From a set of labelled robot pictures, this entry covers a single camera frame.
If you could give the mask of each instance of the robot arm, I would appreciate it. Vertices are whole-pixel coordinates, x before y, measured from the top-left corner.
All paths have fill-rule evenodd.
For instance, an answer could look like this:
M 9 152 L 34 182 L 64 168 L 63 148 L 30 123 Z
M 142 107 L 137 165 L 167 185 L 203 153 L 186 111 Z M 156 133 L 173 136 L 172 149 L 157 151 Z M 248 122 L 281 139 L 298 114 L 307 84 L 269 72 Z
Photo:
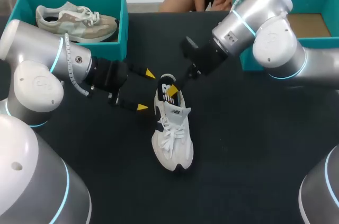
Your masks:
M 19 20 L 12 20 L 0 39 L 0 59 L 12 71 L 10 93 L 0 101 L 0 114 L 31 127 L 45 124 L 59 106 L 64 94 L 59 80 L 70 80 L 86 96 L 95 88 L 106 91 L 110 103 L 136 111 L 138 104 L 118 99 L 128 72 L 155 78 L 148 69 L 93 57 L 89 49 L 69 42 L 67 35 L 62 38 Z M 91 86 L 90 93 L 78 85 L 81 82 Z
M 304 48 L 286 18 L 292 8 L 291 0 L 244 0 L 213 29 L 203 47 L 186 37 L 182 50 L 193 64 L 168 94 L 175 94 L 189 78 L 210 74 L 252 44 L 254 58 L 273 78 L 339 88 L 339 49 Z

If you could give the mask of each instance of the cable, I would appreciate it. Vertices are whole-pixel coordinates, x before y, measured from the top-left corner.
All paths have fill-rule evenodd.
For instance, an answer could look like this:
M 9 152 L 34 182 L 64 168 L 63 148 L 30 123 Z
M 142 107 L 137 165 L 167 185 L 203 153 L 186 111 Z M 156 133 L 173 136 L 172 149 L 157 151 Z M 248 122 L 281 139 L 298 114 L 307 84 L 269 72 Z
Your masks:
M 234 10 L 234 8 L 238 5 L 240 1 L 241 0 L 235 0 L 230 11 Z
M 76 82 L 73 74 L 73 66 L 72 66 L 72 58 L 70 56 L 70 44 L 69 44 L 69 35 L 65 33 L 65 45 L 66 45 L 66 56 L 67 56 L 67 66 L 68 66 L 68 74 L 69 79 L 72 82 L 73 86 L 83 95 L 88 96 L 90 93 L 84 89 L 82 89 L 78 83 Z

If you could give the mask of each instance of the black tabletop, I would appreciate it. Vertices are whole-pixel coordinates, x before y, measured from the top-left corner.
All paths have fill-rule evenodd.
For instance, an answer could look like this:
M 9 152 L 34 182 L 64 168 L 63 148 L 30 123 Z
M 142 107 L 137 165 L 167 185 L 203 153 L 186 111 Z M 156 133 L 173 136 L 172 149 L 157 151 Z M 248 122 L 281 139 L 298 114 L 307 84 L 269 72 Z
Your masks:
M 160 77 L 189 62 L 179 42 L 198 44 L 225 13 L 130 14 L 128 59 Z M 6 18 L 0 23 L 4 26 Z M 0 99 L 10 72 L 0 63 Z M 156 81 L 130 76 L 122 95 L 151 103 Z M 302 223 L 304 176 L 338 143 L 339 95 L 291 88 L 246 74 L 229 59 L 183 90 L 194 160 L 168 172 L 151 146 L 152 116 L 111 108 L 106 94 L 82 97 L 69 84 L 41 136 L 80 175 L 92 197 L 91 223 Z

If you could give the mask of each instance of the sneaker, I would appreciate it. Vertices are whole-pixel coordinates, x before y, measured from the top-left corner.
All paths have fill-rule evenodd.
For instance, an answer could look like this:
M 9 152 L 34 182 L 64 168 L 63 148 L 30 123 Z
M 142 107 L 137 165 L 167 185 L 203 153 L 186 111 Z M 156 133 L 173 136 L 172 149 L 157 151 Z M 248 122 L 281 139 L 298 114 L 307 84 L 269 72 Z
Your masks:
M 152 146 L 160 163 L 170 171 L 187 169 L 193 161 L 193 143 L 190 137 L 188 114 L 182 92 L 169 97 L 167 90 L 175 81 L 165 74 L 158 83 L 154 98 L 157 127 L 152 137 Z
M 70 2 L 60 8 L 40 5 L 35 18 L 39 28 L 59 36 L 68 33 L 69 39 L 77 42 L 103 41 L 112 36 L 119 26 L 119 21 L 114 17 L 99 15 L 87 7 Z

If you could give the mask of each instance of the beige sneaker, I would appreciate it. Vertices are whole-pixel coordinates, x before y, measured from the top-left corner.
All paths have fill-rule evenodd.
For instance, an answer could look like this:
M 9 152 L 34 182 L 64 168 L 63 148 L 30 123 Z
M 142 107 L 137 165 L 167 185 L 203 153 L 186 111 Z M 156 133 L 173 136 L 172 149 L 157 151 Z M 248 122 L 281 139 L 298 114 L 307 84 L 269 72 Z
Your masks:
M 42 5 L 35 12 L 37 25 L 51 33 L 63 36 L 69 34 L 71 41 L 100 42 L 112 36 L 119 27 L 119 20 L 99 15 L 84 6 L 66 2 L 60 8 L 46 8 Z

